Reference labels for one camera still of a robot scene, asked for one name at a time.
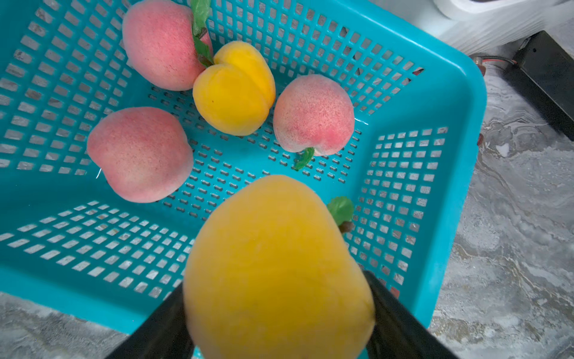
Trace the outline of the pink peach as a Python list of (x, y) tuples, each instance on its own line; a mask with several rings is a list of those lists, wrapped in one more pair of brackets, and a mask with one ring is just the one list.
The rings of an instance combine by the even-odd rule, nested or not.
[(300, 76), (279, 96), (273, 127), (279, 145), (302, 152), (294, 169), (302, 170), (314, 156), (339, 152), (354, 132), (354, 106), (347, 92), (323, 75)]
[(123, 44), (133, 68), (153, 85), (188, 91), (206, 69), (197, 59), (190, 7), (173, 1), (133, 4), (123, 18)]
[(103, 118), (87, 152), (113, 191), (133, 203), (152, 203), (188, 179), (193, 150), (181, 123), (154, 107), (132, 107)]

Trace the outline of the teal plastic basket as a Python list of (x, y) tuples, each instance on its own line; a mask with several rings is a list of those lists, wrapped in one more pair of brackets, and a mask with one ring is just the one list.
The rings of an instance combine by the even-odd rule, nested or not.
[[(355, 210), (352, 257), (428, 330), (463, 209), (487, 104), (471, 58), (368, 1), (211, 1), (213, 46), (254, 45), (282, 91), (317, 73), (348, 92), (351, 140), (300, 170), (267, 121), (236, 137), (190, 92), (128, 62), (128, 1), (1, 3), (1, 291), (131, 336), (179, 286), (198, 231), (269, 175)], [(106, 115), (149, 106), (182, 122), (194, 167), (151, 204), (130, 203), (87, 153)]]

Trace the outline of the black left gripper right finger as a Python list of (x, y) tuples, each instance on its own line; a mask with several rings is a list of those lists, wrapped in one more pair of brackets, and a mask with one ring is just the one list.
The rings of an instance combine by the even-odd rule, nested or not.
[(366, 345), (369, 358), (457, 359), (372, 272), (364, 275), (375, 303), (375, 327)]

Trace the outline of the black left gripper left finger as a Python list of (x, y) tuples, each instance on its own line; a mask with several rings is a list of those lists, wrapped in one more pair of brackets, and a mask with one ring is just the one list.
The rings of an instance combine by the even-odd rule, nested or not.
[(107, 359), (192, 358), (194, 342), (186, 328), (182, 285), (179, 285), (152, 315)]

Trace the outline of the yellow red peach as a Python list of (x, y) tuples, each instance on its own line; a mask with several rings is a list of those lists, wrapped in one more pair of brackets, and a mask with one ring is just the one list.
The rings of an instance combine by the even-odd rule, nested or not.
[(248, 136), (263, 125), (276, 99), (274, 76), (251, 44), (222, 46), (193, 87), (194, 104), (204, 120), (232, 136)]

